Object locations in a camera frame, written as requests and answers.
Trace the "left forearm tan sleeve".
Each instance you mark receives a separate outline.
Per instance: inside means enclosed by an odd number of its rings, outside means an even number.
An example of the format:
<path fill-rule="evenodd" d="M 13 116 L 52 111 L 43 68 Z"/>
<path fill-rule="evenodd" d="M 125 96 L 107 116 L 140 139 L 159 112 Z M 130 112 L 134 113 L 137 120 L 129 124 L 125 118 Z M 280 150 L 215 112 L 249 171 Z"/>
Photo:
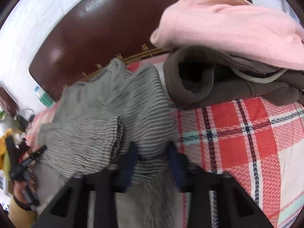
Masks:
<path fill-rule="evenodd" d="M 38 214 L 31 209 L 23 209 L 14 198 L 10 199 L 8 217 L 15 227 L 18 228 L 31 228 L 35 223 Z"/>

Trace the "person's left hand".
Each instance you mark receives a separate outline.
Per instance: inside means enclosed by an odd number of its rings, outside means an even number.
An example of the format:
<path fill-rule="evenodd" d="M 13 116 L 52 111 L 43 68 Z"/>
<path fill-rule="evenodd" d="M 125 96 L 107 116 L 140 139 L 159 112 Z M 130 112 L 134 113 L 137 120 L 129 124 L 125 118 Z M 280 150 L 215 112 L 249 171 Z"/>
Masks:
<path fill-rule="evenodd" d="M 31 189 L 32 192 L 37 193 L 37 177 L 36 175 L 32 172 L 31 173 L 31 178 L 30 178 L 30 183 L 29 183 L 29 188 Z M 24 204 L 28 204 L 24 192 L 25 188 L 27 186 L 27 182 L 19 182 L 19 181 L 14 181 L 13 182 L 13 196 L 20 202 Z"/>

